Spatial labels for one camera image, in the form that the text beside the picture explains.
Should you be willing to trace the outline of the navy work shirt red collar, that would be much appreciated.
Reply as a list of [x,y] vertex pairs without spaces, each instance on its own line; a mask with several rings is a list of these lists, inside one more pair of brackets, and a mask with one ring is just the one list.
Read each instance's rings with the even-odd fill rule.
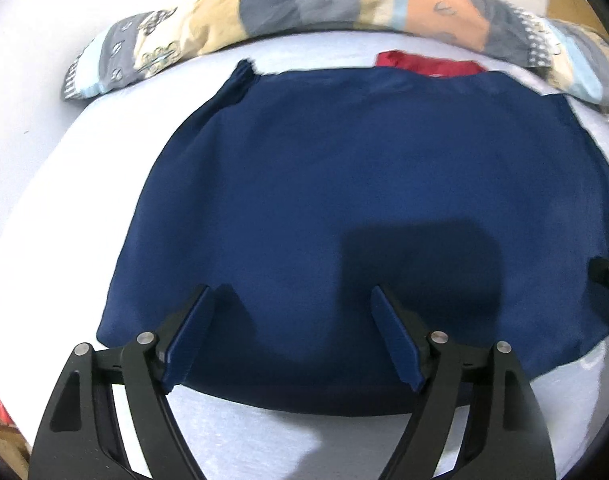
[[379,289],[529,377],[609,335],[609,165],[567,99],[487,72],[259,75],[237,65],[148,174],[98,340],[119,347],[206,286],[190,388],[272,410],[411,410],[411,344]]

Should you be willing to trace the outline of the wooden headboard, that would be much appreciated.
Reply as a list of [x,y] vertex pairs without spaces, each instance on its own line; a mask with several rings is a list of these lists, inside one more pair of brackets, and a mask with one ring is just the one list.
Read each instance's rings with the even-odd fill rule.
[[587,0],[547,0],[545,16],[589,27],[609,39],[608,31]]

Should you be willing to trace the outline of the patchwork rolled quilt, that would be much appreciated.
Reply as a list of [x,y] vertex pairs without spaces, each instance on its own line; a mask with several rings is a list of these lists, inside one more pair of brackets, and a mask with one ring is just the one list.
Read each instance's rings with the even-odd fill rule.
[[343,29],[453,44],[536,70],[550,86],[609,107],[609,42],[502,0],[197,0],[112,24],[69,66],[62,98],[93,99],[254,38]]

